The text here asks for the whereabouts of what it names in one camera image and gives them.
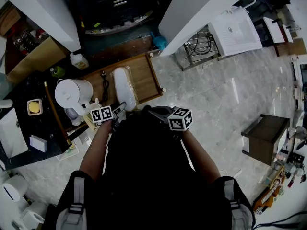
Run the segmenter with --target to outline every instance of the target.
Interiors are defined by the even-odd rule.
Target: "tile floor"
[[[152,58],[160,86],[167,91],[146,104],[191,109],[192,133],[222,175],[227,171],[234,176],[242,170],[237,180],[252,202],[263,190],[259,181],[269,167],[242,153],[245,140],[240,132],[261,113],[292,119],[295,102],[289,57],[277,57],[274,48],[265,48],[205,63],[185,72],[179,69],[178,61],[183,60],[176,56]],[[73,157],[62,161],[51,158],[19,168],[30,184],[27,196],[56,204],[87,148],[84,143],[79,148],[80,153]]]

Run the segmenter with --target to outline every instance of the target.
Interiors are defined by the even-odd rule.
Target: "washbasin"
[[[224,11],[208,27],[223,57],[262,48],[255,26],[244,8]]]
[[[15,108],[0,120],[0,141],[8,158],[28,151],[21,132]]]

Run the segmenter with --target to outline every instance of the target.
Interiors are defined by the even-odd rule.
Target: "soap dish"
[[[37,102],[39,104],[39,112],[38,113],[33,113],[29,110],[29,103],[30,102]],[[41,99],[33,99],[27,102],[27,110],[28,110],[28,115],[29,116],[35,116],[35,115],[40,115],[43,113],[43,104]]]

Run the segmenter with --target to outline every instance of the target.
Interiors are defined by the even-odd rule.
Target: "white electric kettle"
[[[63,80],[57,85],[54,95],[61,107],[73,108],[80,116],[90,112],[93,87],[87,80]]]

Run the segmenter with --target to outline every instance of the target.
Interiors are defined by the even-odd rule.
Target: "white pipe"
[[[252,3],[250,3],[249,5],[246,5],[246,6],[244,7],[244,9],[246,9],[246,8],[248,8],[249,6],[255,4],[256,1],[257,1],[257,0],[254,0],[254,1],[253,1]]]

